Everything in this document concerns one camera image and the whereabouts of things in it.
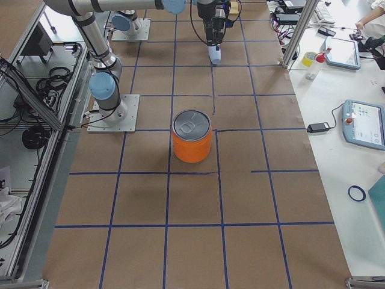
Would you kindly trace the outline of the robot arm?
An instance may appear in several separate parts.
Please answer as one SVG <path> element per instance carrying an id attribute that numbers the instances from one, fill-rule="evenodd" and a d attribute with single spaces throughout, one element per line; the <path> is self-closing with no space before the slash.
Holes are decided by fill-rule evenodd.
<path id="1" fill-rule="evenodd" d="M 186 1 L 45 1 L 53 11 L 70 16 L 77 26 L 92 57 L 96 74 L 89 80 L 89 89 L 99 106 L 99 121 L 111 127 L 127 118 L 128 105 L 122 100 L 119 81 L 122 63 L 112 52 L 96 23 L 95 13 L 124 10 L 166 10 L 177 15 Z"/>
<path id="2" fill-rule="evenodd" d="M 197 7 L 198 17 L 203 22 L 205 39 L 198 34 L 192 19 L 192 6 Z M 226 35 L 227 27 L 230 26 L 229 13 L 230 1 L 189 1 L 189 20 L 196 37 L 204 43 L 209 53 L 219 54 L 221 44 Z"/>

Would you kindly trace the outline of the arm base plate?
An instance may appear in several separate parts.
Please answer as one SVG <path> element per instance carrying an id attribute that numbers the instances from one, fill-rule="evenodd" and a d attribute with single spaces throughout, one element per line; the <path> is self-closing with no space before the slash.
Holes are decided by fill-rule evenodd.
<path id="1" fill-rule="evenodd" d="M 113 17 L 112 25 L 114 42 L 139 42 L 149 38 L 151 19 L 136 18 L 131 21 L 124 17 Z"/>
<path id="2" fill-rule="evenodd" d="M 120 95 L 120 105 L 111 112 L 100 110 L 96 101 L 93 109 L 96 113 L 90 117 L 90 125 L 87 125 L 89 133 L 117 133 L 135 132 L 138 116 L 140 96 L 138 94 Z"/>

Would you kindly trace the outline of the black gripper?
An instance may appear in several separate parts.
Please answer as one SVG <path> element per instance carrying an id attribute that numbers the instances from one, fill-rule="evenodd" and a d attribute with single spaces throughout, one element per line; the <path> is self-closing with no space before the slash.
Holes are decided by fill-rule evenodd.
<path id="1" fill-rule="evenodd" d="M 215 47 L 216 51 L 220 50 L 220 45 L 223 41 L 226 18 L 214 16 L 212 18 L 203 19 L 206 45 Z"/>

